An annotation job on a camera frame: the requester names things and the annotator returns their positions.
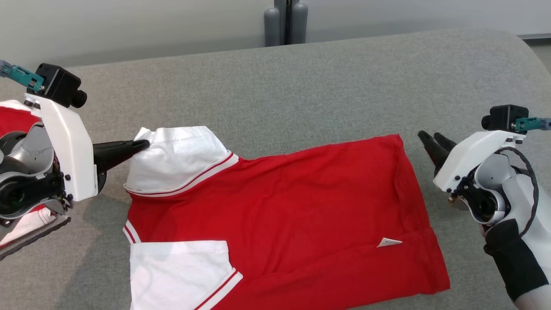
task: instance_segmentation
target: gray couch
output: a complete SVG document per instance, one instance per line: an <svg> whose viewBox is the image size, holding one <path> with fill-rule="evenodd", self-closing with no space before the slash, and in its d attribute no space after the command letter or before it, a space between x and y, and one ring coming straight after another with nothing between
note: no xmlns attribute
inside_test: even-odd
<svg viewBox="0 0 551 310"><path fill-rule="evenodd" d="M88 92L79 113L94 142L140 127L207 125L242 157L399 133L425 197L451 289L361 309L513 309L468 212L432 184L417 131L462 140L493 105L551 116L551 78L517 37L450 30L71 68ZM23 98L3 79L0 99ZM521 147L549 190L551 135ZM109 173L73 221L0 263L1 309L128 309L129 245L121 229L128 166Z"/></svg>

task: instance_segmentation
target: shirt label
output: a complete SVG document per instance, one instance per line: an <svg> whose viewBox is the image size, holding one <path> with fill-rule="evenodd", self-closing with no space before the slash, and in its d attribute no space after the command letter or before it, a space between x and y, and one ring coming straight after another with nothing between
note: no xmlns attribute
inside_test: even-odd
<svg viewBox="0 0 551 310"><path fill-rule="evenodd" d="M402 243L400 240L394 240L394 239L388 239L388 238L383 238L381 240L381 243L379 243L379 245L377 245L378 248L380 247L388 247L389 245L395 245L395 244L400 244Z"/></svg>

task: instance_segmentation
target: red shirt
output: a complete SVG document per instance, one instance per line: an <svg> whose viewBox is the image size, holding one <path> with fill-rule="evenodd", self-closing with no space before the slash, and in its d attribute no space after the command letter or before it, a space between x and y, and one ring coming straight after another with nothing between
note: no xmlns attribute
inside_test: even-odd
<svg viewBox="0 0 551 310"><path fill-rule="evenodd" d="M140 161L156 158L160 166L171 161L170 154L159 156L155 147L145 152L131 163L131 176ZM205 288L199 304L188 306L182 300L184 309L203 309L212 298L217 310L344 309L450 287L397 135L253 160L228 152L194 178L182 180L179 188L140 191L127 184L127 189L133 200L125 228L131 242L227 243L233 269L214 281L221 286ZM402 243L377 247L383 238ZM201 270L210 267L201 263L190 268L197 274L182 271L160 286L202 277ZM153 279L157 271L133 276ZM242 279L225 288L222 280L231 282L230 274ZM148 283L155 286L155 281ZM135 310L140 309L136 298L157 294L148 289L132 287Z"/></svg>
<svg viewBox="0 0 551 310"><path fill-rule="evenodd" d="M0 103L0 137L12 131L29 132L38 117L26 110L16 110L2 106Z"/></svg>

